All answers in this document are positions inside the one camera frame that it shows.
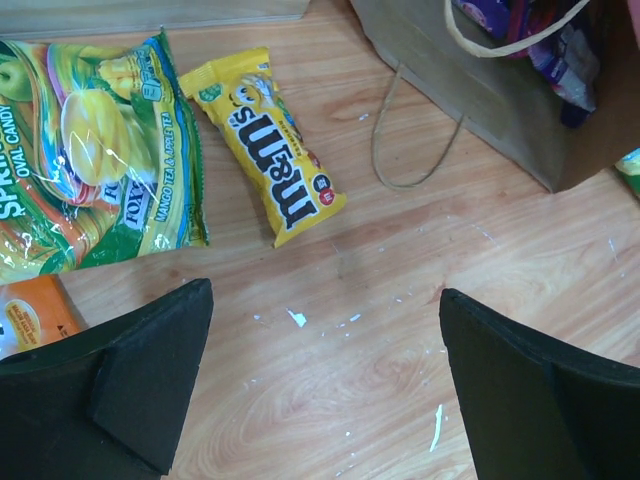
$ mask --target oval candy bag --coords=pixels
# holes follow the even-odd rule
[[[203,188],[164,32],[0,41],[0,284],[206,245]]]

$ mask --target wooden board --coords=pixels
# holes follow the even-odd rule
[[[475,478],[438,326],[445,287],[640,366],[640,210],[610,172],[550,195],[463,132],[424,188],[386,190],[370,138],[393,72],[344,0],[314,1],[300,22],[169,37],[182,72],[269,45],[307,144],[349,196],[341,214],[273,250],[257,195],[198,113],[211,248],[63,276],[90,324],[212,279],[214,320],[170,480]],[[388,174],[425,172],[454,125],[403,84],[382,137]]]
[[[310,0],[5,0],[0,36],[136,32],[300,18]]]

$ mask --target orange package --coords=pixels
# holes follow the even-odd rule
[[[80,331],[65,292],[52,275],[0,287],[0,359]]]

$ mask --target purple package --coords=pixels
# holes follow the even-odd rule
[[[583,10],[557,34],[528,49],[533,66],[555,93],[579,107],[565,108],[562,121],[569,127],[579,126],[596,109],[593,83],[600,72],[600,60],[593,40],[591,22]]]
[[[493,38],[502,39],[509,30],[507,0],[454,0],[456,5]]]

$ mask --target green apple illustration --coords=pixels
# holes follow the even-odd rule
[[[31,101],[31,81],[20,61],[0,63],[0,95],[16,102]]]

